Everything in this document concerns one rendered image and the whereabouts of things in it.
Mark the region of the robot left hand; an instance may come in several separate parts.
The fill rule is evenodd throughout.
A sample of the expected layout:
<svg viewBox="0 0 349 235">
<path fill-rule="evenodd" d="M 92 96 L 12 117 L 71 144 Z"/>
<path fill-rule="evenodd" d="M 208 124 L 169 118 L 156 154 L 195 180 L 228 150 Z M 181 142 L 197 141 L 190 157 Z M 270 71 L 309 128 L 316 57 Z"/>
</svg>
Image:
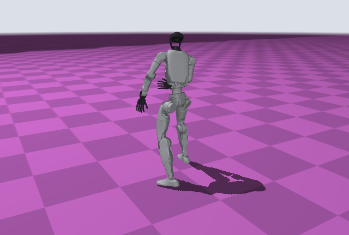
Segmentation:
<svg viewBox="0 0 349 235">
<path fill-rule="evenodd" d="M 137 110 L 137 107 L 138 107 L 137 111 L 142 113 L 142 110 L 143 110 L 143 112 L 145 112 L 144 111 L 144 105 L 146 106 L 146 108 L 148 108 L 148 107 L 147 107 L 146 100 L 145 100 L 146 96 L 145 97 L 141 96 L 141 94 L 142 94 L 142 91 L 140 91 L 140 98 L 137 101 L 136 110 Z"/>
</svg>

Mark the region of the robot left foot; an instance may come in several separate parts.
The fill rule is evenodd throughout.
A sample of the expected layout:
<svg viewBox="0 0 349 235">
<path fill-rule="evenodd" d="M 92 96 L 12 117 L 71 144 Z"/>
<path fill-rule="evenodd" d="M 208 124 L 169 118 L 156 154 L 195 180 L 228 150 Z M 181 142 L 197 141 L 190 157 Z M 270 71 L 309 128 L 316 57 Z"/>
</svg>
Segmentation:
<svg viewBox="0 0 349 235">
<path fill-rule="evenodd" d="M 176 178 L 174 179 L 173 178 L 173 180 L 172 180 L 172 178 L 171 178 L 171 181 L 169 181 L 168 177 L 166 179 L 158 180 L 157 184 L 158 185 L 163 185 L 163 186 L 174 186 L 174 187 L 180 186 L 178 179 L 176 179 Z"/>
</svg>

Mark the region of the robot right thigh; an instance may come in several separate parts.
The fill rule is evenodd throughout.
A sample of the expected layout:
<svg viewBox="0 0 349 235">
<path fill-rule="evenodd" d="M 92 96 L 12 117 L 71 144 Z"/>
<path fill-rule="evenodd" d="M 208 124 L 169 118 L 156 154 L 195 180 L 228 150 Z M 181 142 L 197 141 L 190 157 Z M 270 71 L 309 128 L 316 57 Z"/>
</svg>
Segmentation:
<svg viewBox="0 0 349 235">
<path fill-rule="evenodd" d="M 177 129 L 177 132 L 181 134 L 185 133 L 186 131 L 184 121 L 185 121 L 186 112 L 190 104 L 191 104 L 190 99 L 186 97 L 186 104 L 181 107 L 176 107 L 176 119 L 177 119 L 176 129 Z"/>
</svg>

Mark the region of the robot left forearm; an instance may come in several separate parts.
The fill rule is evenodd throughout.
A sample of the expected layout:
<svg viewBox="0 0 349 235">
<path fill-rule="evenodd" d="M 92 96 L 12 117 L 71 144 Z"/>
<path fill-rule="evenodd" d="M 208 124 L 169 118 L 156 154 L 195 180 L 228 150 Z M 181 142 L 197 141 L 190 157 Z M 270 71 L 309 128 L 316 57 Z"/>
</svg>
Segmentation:
<svg viewBox="0 0 349 235">
<path fill-rule="evenodd" d="M 145 79 L 144 79 L 144 83 L 143 83 L 143 86 L 142 86 L 142 89 L 141 89 L 141 91 L 142 91 L 141 96 L 144 96 L 144 97 L 146 96 L 146 94 L 147 94 L 147 92 L 149 90 L 149 86 L 150 86 L 151 82 L 152 82 L 152 80 L 150 78 L 148 78 L 147 74 L 146 74 Z"/>
</svg>

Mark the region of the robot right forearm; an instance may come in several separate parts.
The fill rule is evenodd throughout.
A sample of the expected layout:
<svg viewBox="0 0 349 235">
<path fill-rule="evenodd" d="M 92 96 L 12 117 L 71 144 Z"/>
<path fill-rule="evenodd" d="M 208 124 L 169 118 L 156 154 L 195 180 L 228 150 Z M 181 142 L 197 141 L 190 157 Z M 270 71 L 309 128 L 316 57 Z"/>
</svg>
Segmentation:
<svg viewBox="0 0 349 235">
<path fill-rule="evenodd" d="M 183 85 L 180 86 L 180 88 L 186 87 L 189 83 L 185 83 Z M 173 86 L 173 85 L 172 85 Z"/>
</svg>

